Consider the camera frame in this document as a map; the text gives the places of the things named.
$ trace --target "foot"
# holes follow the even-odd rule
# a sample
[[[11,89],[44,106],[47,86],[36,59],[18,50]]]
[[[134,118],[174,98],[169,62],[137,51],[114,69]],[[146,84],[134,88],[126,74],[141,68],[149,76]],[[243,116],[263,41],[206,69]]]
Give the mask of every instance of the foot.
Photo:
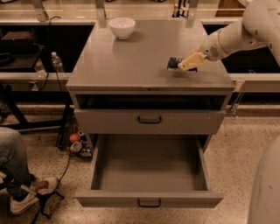
[[[32,183],[30,188],[36,193],[48,194],[52,193],[55,190],[58,183],[59,181],[57,178],[45,178],[39,182]],[[39,199],[30,193],[28,193],[27,196],[21,201],[16,201],[13,199],[13,197],[11,197],[10,211],[13,214],[21,214],[37,201],[39,201]]]

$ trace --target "person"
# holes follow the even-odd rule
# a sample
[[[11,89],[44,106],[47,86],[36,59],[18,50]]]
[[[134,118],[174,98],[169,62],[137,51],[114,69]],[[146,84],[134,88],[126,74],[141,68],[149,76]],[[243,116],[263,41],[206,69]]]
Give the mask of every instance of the person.
[[[41,181],[29,173],[25,145],[20,133],[14,129],[0,127],[0,172],[14,181],[4,181],[10,197],[10,211],[21,214],[39,199],[31,193],[22,190],[15,184],[17,181],[30,187],[40,194],[53,192],[59,181],[57,178],[45,178]]]

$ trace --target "gray pants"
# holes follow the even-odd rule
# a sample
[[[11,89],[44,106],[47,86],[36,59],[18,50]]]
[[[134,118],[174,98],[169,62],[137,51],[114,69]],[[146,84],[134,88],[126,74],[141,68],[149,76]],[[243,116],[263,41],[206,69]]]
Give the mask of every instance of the gray pants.
[[[0,127],[0,171],[17,182],[30,186],[32,175],[29,173],[24,142],[18,131]],[[7,184],[11,196],[22,196],[26,192],[12,183]]]

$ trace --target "black handle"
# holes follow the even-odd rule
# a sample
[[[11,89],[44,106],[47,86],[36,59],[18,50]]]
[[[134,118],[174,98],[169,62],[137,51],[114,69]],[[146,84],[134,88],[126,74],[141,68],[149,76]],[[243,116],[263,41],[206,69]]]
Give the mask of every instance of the black handle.
[[[137,120],[139,123],[144,123],[144,124],[158,124],[161,123],[163,119],[161,118],[161,116],[159,116],[156,119],[143,119],[139,116]]]
[[[137,200],[137,204],[138,204],[139,207],[156,208],[156,207],[160,207],[161,206],[161,199],[158,199],[157,205],[154,205],[154,206],[144,206],[144,205],[141,205],[140,199]]]

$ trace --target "cabinet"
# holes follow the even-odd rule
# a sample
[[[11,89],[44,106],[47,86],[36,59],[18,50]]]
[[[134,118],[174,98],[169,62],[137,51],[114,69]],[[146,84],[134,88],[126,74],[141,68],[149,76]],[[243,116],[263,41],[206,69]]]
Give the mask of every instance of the cabinet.
[[[199,21],[137,20],[127,40],[96,24],[67,83],[94,148],[84,207],[215,207],[204,159],[234,89],[220,62],[167,70],[203,40]]]

